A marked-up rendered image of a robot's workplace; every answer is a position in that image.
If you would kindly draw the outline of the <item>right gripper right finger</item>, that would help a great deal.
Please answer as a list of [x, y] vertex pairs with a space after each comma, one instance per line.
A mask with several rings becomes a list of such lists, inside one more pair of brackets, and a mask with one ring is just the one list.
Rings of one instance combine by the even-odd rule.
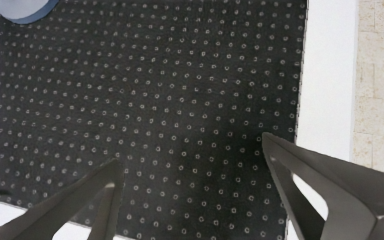
[[[298, 240], [384, 240], [384, 171], [268, 132], [262, 149]], [[326, 223], [288, 169], [323, 199]]]

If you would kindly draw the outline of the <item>black perforated plate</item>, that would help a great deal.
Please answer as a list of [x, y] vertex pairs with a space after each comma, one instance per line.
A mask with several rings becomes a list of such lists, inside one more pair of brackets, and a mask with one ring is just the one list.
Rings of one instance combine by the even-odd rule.
[[59, 0], [0, 14], [0, 204], [117, 158], [115, 237], [288, 240], [262, 149], [297, 145], [310, 0]]

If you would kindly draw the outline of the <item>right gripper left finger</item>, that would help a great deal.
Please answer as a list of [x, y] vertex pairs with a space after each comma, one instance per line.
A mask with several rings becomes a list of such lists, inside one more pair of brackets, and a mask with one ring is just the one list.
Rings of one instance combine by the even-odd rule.
[[92, 198], [106, 187], [86, 240], [114, 240], [124, 170], [113, 158], [73, 185], [0, 226], [0, 240], [53, 240]]

